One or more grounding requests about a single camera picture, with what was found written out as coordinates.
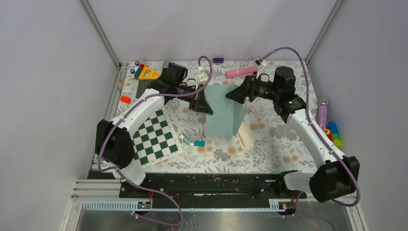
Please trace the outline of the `green white glue stick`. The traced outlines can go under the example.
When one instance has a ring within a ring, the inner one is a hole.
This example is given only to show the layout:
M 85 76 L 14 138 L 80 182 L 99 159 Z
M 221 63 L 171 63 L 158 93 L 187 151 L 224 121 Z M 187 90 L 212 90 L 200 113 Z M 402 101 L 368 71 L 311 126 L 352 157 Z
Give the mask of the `green white glue stick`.
M 180 135 L 179 137 L 186 145 L 188 145 L 190 147 L 194 146 L 193 142 L 191 142 L 189 139 L 187 139 L 184 135 Z

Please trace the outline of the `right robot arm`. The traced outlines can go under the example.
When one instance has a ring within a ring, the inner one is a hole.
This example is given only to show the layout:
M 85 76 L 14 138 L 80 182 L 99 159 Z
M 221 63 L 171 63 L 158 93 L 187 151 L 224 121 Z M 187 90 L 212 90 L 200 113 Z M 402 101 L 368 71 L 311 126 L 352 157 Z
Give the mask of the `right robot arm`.
M 310 193 L 324 203 L 356 193 L 358 202 L 359 161 L 354 156 L 347 157 L 321 130 L 305 101 L 295 93 L 295 81 L 294 71 L 281 66 L 275 69 L 272 81 L 263 81 L 256 73 L 247 75 L 226 98 L 241 104 L 247 99 L 250 102 L 256 98 L 271 100 L 276 114 L 296 132 L 312 155 L 317 171 L 314 174 L 295 170 L 282 172 L 281 182 L 276 185 L 278 196 L 288 198 L 298 191 Z

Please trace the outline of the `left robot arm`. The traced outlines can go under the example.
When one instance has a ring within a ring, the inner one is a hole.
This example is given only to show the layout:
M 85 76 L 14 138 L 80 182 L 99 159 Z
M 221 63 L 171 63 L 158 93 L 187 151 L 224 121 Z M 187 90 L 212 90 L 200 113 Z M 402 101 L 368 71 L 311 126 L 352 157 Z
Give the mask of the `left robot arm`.
M 187 68 L 170 63 L 126 111 L 110 121 L 102 119 L 97 124 L 95 152 L 99 156 L 98 170 L 116 170 L 122 178 L 132 183 L 130 190 L 138 198 L 149 193 L 149 185 L 144 181 L 145 172 L 134 159 L 132 136 L 145 120 L 172 99 L 188 102 L 191 111 L 213 114 L 204 93 L 211 73 L 204 71 L 201 65 L 198 69 L 207 76 L 206 82 L 198 82 L 196 87 L 187 86 L 184 82 Z

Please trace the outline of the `pink cylinder marker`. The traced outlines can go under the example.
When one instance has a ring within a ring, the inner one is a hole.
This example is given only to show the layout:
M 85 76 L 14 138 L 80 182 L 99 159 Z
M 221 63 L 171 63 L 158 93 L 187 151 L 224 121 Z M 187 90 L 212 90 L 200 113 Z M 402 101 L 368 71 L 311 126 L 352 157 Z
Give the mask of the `pink cylinder marker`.
M 257 72 L 257 71 L 258 71 L 257 66 L 246 67 L 246 68 L 241 68 L 241 69 L 232 69 L 232 70 L 228 70 L 225 72 L 225 77 L 234 78 L 234 77 L 247 75 L 253 72 Z

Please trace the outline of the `small teal block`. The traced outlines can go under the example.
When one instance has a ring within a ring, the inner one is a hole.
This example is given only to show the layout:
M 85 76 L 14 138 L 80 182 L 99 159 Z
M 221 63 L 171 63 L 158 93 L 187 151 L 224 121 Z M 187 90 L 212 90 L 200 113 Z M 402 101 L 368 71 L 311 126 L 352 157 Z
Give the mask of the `small teal block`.
M 194 141 L 194 146 L 205 147 L 205 141 Z

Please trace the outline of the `purple small brick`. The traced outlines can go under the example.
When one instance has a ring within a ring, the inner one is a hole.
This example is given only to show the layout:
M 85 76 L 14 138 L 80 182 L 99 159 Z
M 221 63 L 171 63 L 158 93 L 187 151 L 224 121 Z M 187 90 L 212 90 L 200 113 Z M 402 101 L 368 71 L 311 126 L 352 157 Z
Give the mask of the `purple small brick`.
M 224 63 L 224 58 L 213 58 L 213 63 L 215 64 Z

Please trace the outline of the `green white checkerboard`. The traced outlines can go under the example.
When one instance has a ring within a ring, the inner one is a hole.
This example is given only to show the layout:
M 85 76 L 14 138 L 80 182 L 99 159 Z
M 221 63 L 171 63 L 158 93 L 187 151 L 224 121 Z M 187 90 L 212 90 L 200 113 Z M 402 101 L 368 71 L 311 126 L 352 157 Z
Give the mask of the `green white checkerboard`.
M 182 152 L 182 145 L 165 108 L 154 112 L 134 133 L 134 160 L 146 169 Z

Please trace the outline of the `floral table mat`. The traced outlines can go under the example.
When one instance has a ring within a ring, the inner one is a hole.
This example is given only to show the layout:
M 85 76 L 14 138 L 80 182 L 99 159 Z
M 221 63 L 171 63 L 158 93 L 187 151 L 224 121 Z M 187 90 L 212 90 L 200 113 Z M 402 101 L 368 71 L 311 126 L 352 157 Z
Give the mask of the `floral table mat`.
M 138 80 L 130 73 L 136 70 L 136 61 L 122 63 L 124 78 L 121 95 L 136 100 Z M 226 78 L 224 73 L 232 69 L 253 66 L 252 61 L 225 61 L 212 64 L 213 73 L 210 84 L 240 85 L 244 77 Z M 317 115 L 317 97 L 309 78 L 309 91 L 300 61 L 272 61 L 263 71 L 271 80 L 279 66 L 294 70 L 296 94 L 306 101 L 309 92 L 311 115 Z M 191 112 L 188 104 L 171 100 L 165 105 L 167 115 L 177 134 L 190 141 L 205 141 L 205 147 L 189 147 L 182 143 L 182 152 L 145 169 L 146 172 L 163 173 L 280 173 L 299 170 L 314 173 L 317 169 L 312 155 L 296 133 L 276 115 L 271 101 L 256 98 L 252 103 L 246 101 L 244 124 L 254 145 L 243 149 L 236 135 L 207 136 L 205 114 Z

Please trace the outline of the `grey lego baseplate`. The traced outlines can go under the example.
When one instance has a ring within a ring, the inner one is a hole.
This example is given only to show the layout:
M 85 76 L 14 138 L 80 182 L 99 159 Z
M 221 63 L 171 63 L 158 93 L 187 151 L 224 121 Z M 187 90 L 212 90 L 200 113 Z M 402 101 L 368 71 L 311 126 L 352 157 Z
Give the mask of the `grey lego baseplate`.
M 162 65 L 162 70 L 167 69 L 169 65 L 169 60 L 164 60 Z M 144 91 L 148 88 L 152 80 L 140 80 L 137 87 L 136 98 L 139 98 Z

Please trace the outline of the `yellow triangle toy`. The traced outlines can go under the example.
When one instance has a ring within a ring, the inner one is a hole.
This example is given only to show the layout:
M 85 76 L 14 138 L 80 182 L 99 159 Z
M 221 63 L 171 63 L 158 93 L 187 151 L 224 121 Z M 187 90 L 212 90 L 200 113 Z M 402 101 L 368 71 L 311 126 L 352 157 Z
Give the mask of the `yellow triangle toy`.
M 156 80 L 160 77 L 161 73 L 149 68 L 144 67 L 138 76 L 138 80 Z

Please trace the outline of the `small red block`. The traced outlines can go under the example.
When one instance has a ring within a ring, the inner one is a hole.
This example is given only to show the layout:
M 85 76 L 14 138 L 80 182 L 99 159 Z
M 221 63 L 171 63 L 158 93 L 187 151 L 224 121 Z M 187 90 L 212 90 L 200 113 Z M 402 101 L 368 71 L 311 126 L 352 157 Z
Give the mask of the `small red block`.
M 127 96 L 121 96 L 120 101 L 123 103 L 131 103 L 131 98 Z

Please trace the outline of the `purple glitter tube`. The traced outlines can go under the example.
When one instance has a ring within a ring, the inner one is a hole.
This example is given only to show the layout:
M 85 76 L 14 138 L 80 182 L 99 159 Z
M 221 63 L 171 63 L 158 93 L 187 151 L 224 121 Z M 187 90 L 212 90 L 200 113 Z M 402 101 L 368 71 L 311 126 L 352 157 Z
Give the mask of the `purple glitter tube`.
M 327 129 L 327 113 L 328 113 L 329 100 L 326 97 L 322 97 L 318 100 L 317 108 L 317 124 L 325 132 Z

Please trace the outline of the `colourful stacked brick toy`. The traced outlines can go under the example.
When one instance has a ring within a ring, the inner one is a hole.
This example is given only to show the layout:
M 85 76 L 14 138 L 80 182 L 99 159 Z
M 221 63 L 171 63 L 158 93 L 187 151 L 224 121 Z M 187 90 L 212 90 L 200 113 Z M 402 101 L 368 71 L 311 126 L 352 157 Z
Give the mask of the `colourful stacked brick toy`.
M 324 130 L 326 136 L 331 140 L 334 145 L 338 148 L 343 147 L 343 142 L 341 140 L 337 125 L 334 122 L 329 122 L 327 128 Z

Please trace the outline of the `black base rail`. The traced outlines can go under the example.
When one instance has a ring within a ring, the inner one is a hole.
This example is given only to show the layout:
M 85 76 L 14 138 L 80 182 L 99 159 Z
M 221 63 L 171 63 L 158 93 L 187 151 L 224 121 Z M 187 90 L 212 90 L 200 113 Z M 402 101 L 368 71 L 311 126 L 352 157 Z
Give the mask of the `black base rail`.
M 141 184 L 155 192 L 121 184 L 120 198 L 147 199 L 153 208 L 264 209 L 270 201 L 295 202 L 298 191 L 287 189 L 280 174 L 148 173 Z

